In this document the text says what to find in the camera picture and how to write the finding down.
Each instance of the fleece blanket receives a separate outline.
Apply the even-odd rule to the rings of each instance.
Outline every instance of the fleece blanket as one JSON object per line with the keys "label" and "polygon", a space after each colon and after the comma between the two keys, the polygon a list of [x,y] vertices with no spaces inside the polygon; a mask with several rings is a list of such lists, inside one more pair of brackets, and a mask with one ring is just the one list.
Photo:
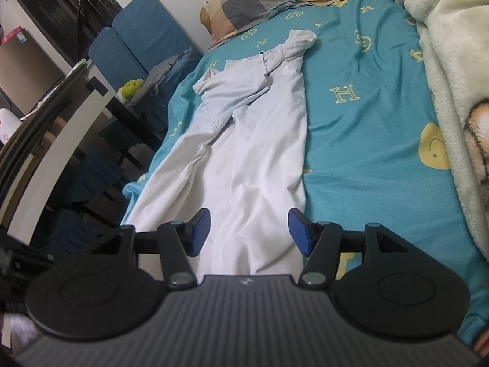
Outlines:
{"label": "fleece blanket", "polygon": [[489,0],[395,0],[416,20],[470,233],[489,260]]}

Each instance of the blue bedsheet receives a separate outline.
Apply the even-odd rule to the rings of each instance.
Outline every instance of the blue bedsheet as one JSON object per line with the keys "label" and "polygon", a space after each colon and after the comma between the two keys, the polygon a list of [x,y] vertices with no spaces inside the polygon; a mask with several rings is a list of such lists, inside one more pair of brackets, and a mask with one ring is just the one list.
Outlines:
{"label": "blue bedsheet", "polygon": [[[489,321],[489,266],[457,199],[415,22],[393,0],[291,9],[207,53],[169,104],[168,135],[149,173],[124,189],[126,216],[200,104],[192,85],[209,66],[222,70],[227,59],[275,47],[290,29],[318,36],[303,65],[306,215],[349,230],[381,222],[453,269],[471,292],[459,332],[470,343]],[[349,267],[356,263],[351,259]]]}

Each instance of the green stuffed toy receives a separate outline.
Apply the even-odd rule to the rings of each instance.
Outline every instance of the green stuffed toy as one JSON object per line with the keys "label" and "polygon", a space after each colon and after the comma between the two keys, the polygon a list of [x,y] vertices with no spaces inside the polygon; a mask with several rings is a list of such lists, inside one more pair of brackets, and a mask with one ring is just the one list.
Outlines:
{"label": "green stuffed toy", "polygon": [[117,92],[119,101],[121,101],[123,104],[129,102],[131,99],[133,99],[137,90],[139,90],[143,86],[143,84],[143,79],[131,80],[125,83],[122,87],[119,88]]}

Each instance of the black cable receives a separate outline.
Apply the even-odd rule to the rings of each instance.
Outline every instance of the black cable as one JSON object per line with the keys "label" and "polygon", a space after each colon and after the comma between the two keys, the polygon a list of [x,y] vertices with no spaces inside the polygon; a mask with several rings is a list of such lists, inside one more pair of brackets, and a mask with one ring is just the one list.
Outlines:
{"label": "black cable", "polygon": [[76,5],[76,37],[75,37],[75,65],[79,61],[79,39],[80,39],[80,17],[82,11],[82,0],[78,0],[78,4]]}

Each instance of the blue quilted cushion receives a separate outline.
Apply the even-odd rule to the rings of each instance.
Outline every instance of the blue quilted cushion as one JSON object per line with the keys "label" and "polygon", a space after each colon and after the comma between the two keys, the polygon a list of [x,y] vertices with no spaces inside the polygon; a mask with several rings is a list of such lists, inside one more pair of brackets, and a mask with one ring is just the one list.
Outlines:
{"label": "blue quilted cushion", "polygon": [[147,72],[191,46],[158,0],[132,0],[114,18],[112,27]]}
{"label": "blue quilted cushion", "polygon": [[89,56],[116,91],[129,80],[145,80],[148,72],[124,45],[113,28],[102,29],[89,48]]}
{"label": "blue quilted cushion", "polygon": [[202,56],[191,48],[177,60],[168,74],[158,83],[158,94],[147,95],[135,109],[146,116],[146,120],[156,133],[162,134],[168,128],[168,102],[178,85],[194,71]]}

